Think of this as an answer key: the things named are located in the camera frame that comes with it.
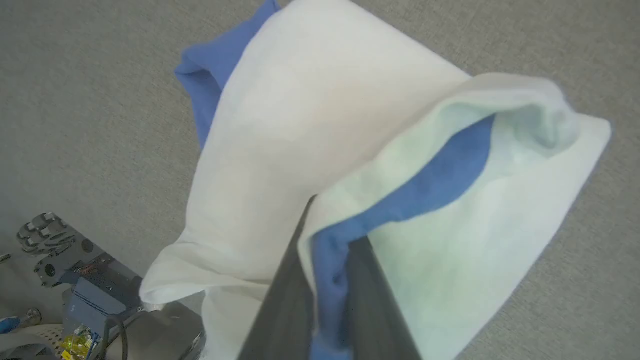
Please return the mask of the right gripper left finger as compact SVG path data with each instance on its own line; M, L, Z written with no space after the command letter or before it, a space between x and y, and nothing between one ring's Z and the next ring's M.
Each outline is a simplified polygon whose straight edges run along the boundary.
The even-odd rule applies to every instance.
M309 357L314 297L302 269L298 242L313 202L311 196L244 340L239 360L306 360Z

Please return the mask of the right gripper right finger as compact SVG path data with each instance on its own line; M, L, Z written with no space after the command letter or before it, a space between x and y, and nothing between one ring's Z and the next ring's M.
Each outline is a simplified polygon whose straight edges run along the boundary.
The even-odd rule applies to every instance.
M368 237L349 245L345 314L354 360L420 360L418 348Z

